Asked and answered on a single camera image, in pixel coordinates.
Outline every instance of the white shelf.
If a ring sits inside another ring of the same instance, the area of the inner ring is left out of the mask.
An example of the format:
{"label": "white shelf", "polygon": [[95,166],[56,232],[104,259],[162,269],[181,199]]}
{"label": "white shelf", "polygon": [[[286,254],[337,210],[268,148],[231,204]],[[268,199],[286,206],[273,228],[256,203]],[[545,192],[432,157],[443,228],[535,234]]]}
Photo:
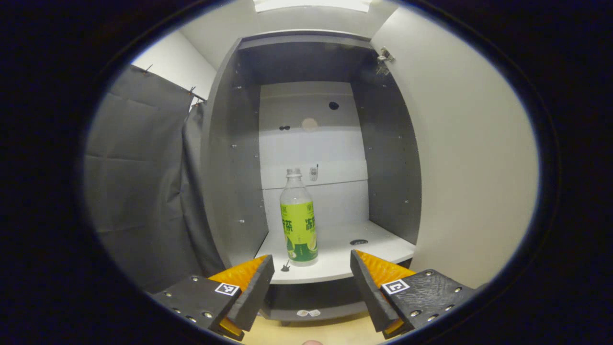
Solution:
{"label": "white shelf", "polygon": [[[318,226],[318,261],[308,267],[290,263],[288,272],[281,271],[287,263],[287,250],[283,231],[269,231],[256,257],[272,254],[275,273],[271,284],[306,284],[351,277],[349,253],[361,250],[390,262],[398,263],[413,257],[415,246],[390,233],[371,221],[334,226]],[[356,246],[349,242],[365,239],[366,244]]]}

